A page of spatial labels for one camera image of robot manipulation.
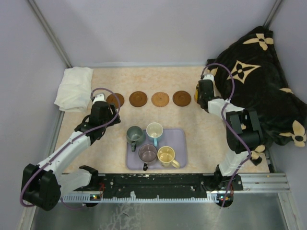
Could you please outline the yellow glass mug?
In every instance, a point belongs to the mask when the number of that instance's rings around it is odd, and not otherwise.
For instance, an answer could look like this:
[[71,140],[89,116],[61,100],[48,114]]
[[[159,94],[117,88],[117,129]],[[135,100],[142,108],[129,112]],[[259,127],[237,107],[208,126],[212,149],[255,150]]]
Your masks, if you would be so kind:
[[198,102],[198,91],[199,91],[199,85],[197,84],[195,94],[194,94],[194,100],[196,103]]

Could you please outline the cream ceramic mug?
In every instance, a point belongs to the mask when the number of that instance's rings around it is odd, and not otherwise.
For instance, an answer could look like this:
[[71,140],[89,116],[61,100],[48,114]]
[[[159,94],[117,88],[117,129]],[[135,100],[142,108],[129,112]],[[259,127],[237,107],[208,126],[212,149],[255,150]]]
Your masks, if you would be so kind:
[[158,150],[157,157],[159,162],[164,167],[173,166],[176,169],[180,168],[180,163],[175,160],[176,153],[170,146],[163,146]]

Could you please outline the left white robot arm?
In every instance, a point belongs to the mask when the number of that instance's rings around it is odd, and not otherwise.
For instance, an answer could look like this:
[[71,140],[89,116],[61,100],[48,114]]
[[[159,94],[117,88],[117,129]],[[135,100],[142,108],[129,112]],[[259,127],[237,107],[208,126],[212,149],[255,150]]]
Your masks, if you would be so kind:
[[91,113],[59,149],[37,165],[28,164],[23,170],[20,204],[50,211],[65,195],[76,189],[96,189],[100,184],[97,170],[89,166],[81,166],[68,174],[64,170],[79,154],[99,140],[108,127],[120,123],[119,111],[113,103],[93,103]]

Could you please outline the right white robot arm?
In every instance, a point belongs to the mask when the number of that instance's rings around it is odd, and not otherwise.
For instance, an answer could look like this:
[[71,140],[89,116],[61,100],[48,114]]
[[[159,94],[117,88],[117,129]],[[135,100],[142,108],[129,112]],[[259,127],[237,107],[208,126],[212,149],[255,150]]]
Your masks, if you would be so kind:
[[224,160],[216,166],[213,177],[204,182],[204,189],[229,189],[238,170],[251,158],[251,151],[263,140],[257,112],[235,106],[229,99],[214,96],[213,81],[209,79],[198,82],[197,103],[206,112],[222,119],[226,125],[228,144]]

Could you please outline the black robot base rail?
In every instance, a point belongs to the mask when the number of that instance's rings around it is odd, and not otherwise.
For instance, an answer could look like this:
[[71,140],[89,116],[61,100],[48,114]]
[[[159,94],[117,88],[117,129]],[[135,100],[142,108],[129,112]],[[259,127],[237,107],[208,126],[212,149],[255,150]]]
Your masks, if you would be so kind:
[[84,203],[217,203],[231,205],[235,191],[242,191],[241,177],[214,182],[212,174],[99,174],[97,182],[64,196],[63,201]]

